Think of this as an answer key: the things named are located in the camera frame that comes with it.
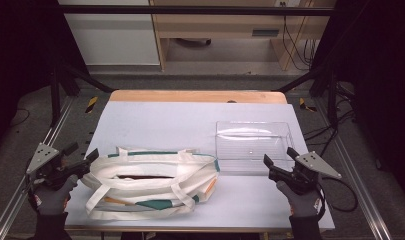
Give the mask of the person's right hand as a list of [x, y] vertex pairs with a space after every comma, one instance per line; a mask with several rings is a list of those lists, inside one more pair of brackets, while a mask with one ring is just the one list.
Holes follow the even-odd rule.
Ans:
[[276, 188], [287, 198], [293, 217], [312, 217], [319, 213], [321, 196], [317, 190], [298, 195], [284, 181], [278, 181]]

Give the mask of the aluminium floor rail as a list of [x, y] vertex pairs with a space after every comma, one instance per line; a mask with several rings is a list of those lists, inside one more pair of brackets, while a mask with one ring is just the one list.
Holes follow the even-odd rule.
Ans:
[[348, 181], [352, 190], [355, 192], [358, 199], [358, 208], [362, 211], [374, 239], [393, 240], [388, 226], [382, 218], [367, 185], [364, 183], [361, 174], [356, 169], [348, 149], [344, 145], [344, 141], [340, 136], [340, 133], [343, 132], [343, 128], [341, 127], [343, 115], [346, 113], [349, 113], [350, 116], [353, 115], [353, 110], [350, 107], [348, 100], [338, 100], [331, 107], [328, 107], [328, 103], [323, 98], [315, 98], [314, 103], [318, 107], [320, 116], [325, 122], [330, 122], [328, 117], [329, 112], [332, 110], [337, 111], [337, 126], [339, 127], [339, 130], [334, 135], [331, 142], [334, 152], [337, 154], [340, 164], [343, 167], [344, 179]]
[[[67, 96], [65, 98], [60, 111], [60, 116], [49, 128], [43, 140], [44, 144], [49, 146], [53, 145], [64, 125], [65, 119], [67, 118], [74, 101], [74, 97]], [[4, 240], [7, 233], [9, 232], [15, 218], [17, 217], [19, 211], [21, 210], [24, 202], [27, 199], [27, 191], [27, 175], [23, 174], [23, 177], [19, 182], [14, 194], [12, 195], [5, 210], [0, 216], [0, 240]]]

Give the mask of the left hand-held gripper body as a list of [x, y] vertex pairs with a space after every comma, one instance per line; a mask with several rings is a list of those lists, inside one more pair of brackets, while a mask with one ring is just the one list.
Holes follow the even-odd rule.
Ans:
[[62, 154], [62, 150], [43, 143], [38, 145], [26, 168], [27, 184], [30, 188], [44, 185], [53, 190], [59, 190], [71, 175], [81, 179], [90, 172], [90, 163], [85, 159], [66, 164], [64, 162], [66, 155]]

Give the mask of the white table sheet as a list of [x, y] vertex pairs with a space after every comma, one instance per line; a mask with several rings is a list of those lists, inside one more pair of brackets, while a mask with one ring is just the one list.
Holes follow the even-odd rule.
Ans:
[[[195, 149], [216, 156], [216, 123], [284, 122], [294, 148], [307, 151], [294, 109], [289, 104], [254, 103], [107, 103], [91, 149], [103, 155], [116, 147], [154, 150]], [[85, 204], [92, 190], [79, 185], [68, 204], [66, 227], [90, 231], [280, 232], [289, 229], [289, 205], [267, 175], [229, 175], [221, 171], [210, 200], [190, 213], [151, 220], [96, 220]]]

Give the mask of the person's left hand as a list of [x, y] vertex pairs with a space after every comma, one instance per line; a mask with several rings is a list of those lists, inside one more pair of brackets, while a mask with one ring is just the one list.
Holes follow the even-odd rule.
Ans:
[[40, 215], [54, 216], [64, 213], [70, 192], [77, 186], [78, 177], [71, 175], [59, 190], [39, 186], [33, 193], [37, 212]]

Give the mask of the white tote bag green trim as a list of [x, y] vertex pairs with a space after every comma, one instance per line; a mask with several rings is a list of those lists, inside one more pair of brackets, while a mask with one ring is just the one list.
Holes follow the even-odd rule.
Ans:
[[215, 190], [216, 157], [181, 151], [119, 147], [98, 157], [82, 182], [94, 193], [86, 203], [96, 220], [147, 220], [194, 210]]

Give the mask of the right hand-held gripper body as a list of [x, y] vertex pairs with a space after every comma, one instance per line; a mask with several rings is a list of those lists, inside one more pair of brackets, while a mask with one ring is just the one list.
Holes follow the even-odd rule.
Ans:
[[294, 161], [291, 172], [274, 165], [269, 169], [269, 179], [274, 182], [284, 181], [298, 195], [316, 190], [320, 174], [335, 179], [342, 177], [315, 151], [299, 154]]

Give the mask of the white cabinet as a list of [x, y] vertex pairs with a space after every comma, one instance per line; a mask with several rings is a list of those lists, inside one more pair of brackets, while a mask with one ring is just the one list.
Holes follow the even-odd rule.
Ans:
[[88, 66], [158, 65], [150, 14], [66, 14]]

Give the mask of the yellow black floor tape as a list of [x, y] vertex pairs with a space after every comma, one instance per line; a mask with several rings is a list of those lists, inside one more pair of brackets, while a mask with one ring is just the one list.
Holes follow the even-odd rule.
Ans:
[[300, 109], [307, 110], [310, 112], [317, 112], [316, 107], [312, 107], [312, 106], [310, 107], [310, 106], [306, 105], [304, 98], [299, 98], [299, 106], [300, 106]]
[[95, 106], [97, 100], [98, 100], [98, 97], [97, 97], [97, 96], [94, 96], [94, 97], [92, 97], [92, 98], [89, 100], [89, 103], [88, 103], [88, 105], [87, 105], [87, 108], [86, 108], [86, 110], [85, 110], [85, 113], [91, 113], [91, 112], [92, 112], [92, 110], [93, 110], [93, 108], [94, 108], [94, 106]]

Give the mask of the clear plastic container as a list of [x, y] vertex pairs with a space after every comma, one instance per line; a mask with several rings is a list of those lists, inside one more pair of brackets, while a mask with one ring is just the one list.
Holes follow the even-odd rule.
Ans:
[[267, 155], [275, 166], [290, 171], [294, 161], [287, 155], [293, 139], [284, 122], [216, 123], [216, 156], [221, 171], [229, 175], [267, 175]]

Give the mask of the wooden desk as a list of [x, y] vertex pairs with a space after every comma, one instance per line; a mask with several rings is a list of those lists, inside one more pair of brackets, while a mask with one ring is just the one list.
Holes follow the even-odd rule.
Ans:
[[[333, 8], [337, 0], [149, 0], [152, 6], [239, 6]], [[170, 15], [154, 14], [160, 39], [268, 39], [280, 67], [288, 69], [301, 54], [296, 46], [304, 40], [319, 40], [327, 16], [264, 15]]]

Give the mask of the black horizontal frame bar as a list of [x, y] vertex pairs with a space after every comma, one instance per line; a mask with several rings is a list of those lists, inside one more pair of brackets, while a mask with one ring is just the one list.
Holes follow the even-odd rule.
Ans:
[[60, 5], [57, 9], [69, 14], [332, 16], [336, 13], [333, 8], [232, 6]]

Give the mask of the black frame strut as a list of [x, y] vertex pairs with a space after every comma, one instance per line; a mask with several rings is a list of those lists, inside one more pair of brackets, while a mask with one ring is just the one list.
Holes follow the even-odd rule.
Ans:
[[296, 80], [276, 89], [276, 92], [286, 93], [291, 89], [307, 82], [308, 80], [313, 80], [309, 93], [312, 97], [321, 96], [325, 90], [328, 90], [328, 101], [327, 101], [327, 119], [332, 125], [333, 129], [338, 126], [337, 120], [337, 110], [336, 110], [336, 95], [337, 95], [337, 80], [333, 72], [333, 69], [328, 64], [320, 64], [316, 68], [309, 70], [306, 74], [297, 78]]
[[63, 87], [68, 96], [77, 96], [80, 93], [80, 88], [75, 79], [78, 78], [105, 93], [112, 93], [114, 91], [114, 88], [97, 81], [89, 74], [84, 73], [69, 64], [56, 65], [49, 74], [49, 77], [52, 105], [52, 126], [54, 126], [61, 118], [59, 86]]

